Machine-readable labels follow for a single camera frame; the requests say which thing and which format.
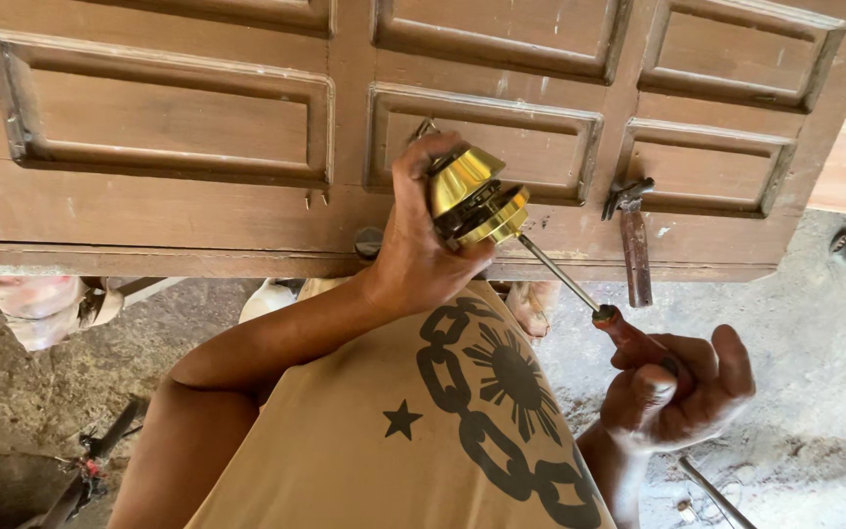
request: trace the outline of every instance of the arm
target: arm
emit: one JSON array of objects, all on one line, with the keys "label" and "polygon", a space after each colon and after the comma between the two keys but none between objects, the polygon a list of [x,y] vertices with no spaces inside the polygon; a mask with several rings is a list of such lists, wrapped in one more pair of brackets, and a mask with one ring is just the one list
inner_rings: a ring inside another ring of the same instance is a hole
[{"label": "arm", "polygon": [[576,440],[619,529],[639,526],[638,497],[651,455],[719,436],[756,392],[746,348],[730,326],[713,331],[711,342],[652,337],[691,369],[694,392],[672,403],[675,377],[653,364],[635,369],[619,349],[612,364],[624,371],[606,391],[600,421]]},{"label": "arm", "polygon": [[487,266],[491,242],[454,253],[429,217],[425,170],[459,142],[457,135],[430,135],[394,162],[396,205],[374,265],[328,292],[222,332],[175,365],[152,397],[109,529],[184,527],[289,367],[438,306]]}]

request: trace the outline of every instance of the chain print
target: chain print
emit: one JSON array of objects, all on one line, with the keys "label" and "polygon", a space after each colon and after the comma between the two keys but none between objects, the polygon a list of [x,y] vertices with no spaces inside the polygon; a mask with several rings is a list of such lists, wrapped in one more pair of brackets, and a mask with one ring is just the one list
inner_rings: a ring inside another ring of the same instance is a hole
[{"label": "chain print", "polygon": [[[446,348],[458,343],[463,331],[469,325],[469,314],[496,319],[504,323],[492,308],[476,297],[459,297],[456,306],[444,305],[437,308],[420,328],[420,338],[429,345],[417,352],[417,367],[426,383],[429,396],[442,411],[459,415],[459,440],[465,453],[481,468],[485,477],[503,492],[518,501],[526,501],[536,491],[544,510],[554,522],[565,527],[593,528],[602,523],[599,509],[593,501],[593,490],[589,486],[590,476],[586,472],[579,450],[573,445],[573,461],[582,475],[577,474],[570,463],[539,460],[531,473],[527,460],[517,442],[508,438],[481,411],[469,409],[472,390],[465,380],[459,357]],[[450,385],[436,374],[436,366],[445,364],[449,371]],[[500,467],[485,451],[482,443],[490,440],[508,457],[504,468]],[[582,505],[564,505],[555,484],[572,485]]]}]

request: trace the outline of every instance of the sandal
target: sandal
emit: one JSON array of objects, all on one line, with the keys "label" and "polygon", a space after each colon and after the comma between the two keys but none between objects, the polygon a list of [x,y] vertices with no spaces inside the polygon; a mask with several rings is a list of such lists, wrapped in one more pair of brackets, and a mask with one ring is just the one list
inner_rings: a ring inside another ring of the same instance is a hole
[{"label": "sandal", "polygon": [[831,240],[831,246],[828,247],[828,252],[831,258],[846,268],[846,230],[841,230]]}]

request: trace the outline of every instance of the hand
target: hand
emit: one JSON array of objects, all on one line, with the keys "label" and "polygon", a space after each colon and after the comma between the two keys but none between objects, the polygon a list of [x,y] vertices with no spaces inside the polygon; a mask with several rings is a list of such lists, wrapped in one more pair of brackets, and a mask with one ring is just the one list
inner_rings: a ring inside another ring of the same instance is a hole
[{"label": "hand", "polygon": [[377,261],[362,275],[365,298],[393,317],[422,313],[445,303],[491,262],[491,239],[453,252],[429,216],[426,171],[433,159],[463,141],[456,133],[418,139],[392,167],[396,203]]},{"label": "hand", "polygon": [[672,334],[652,338],[691,369],[695,390],[670,404],[675,377],[654,364],[634,369],[617,350],[612,364],[624,371],[606,391],[601,411],[609,436],[629,454],[677,450],[719,436],[756,393],[749,356],[736,331],[722,325],[713,331],[711,343]]}]

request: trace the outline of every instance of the hammer head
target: hammer head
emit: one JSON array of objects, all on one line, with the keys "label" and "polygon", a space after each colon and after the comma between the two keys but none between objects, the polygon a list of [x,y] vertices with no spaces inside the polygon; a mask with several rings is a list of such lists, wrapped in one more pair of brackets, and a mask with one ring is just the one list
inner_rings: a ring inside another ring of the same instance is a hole
[{"label": "hammer head", "polygon": [[653,191],[654,188],[655,180],[653,178],[646,178],[645,180],[633,182],[617,191],[613,191],[605,201],[603,220],[612,220],[612,215],[616,213],[617,209],[629,213],[638,211],[642,207],[642,195]]}]

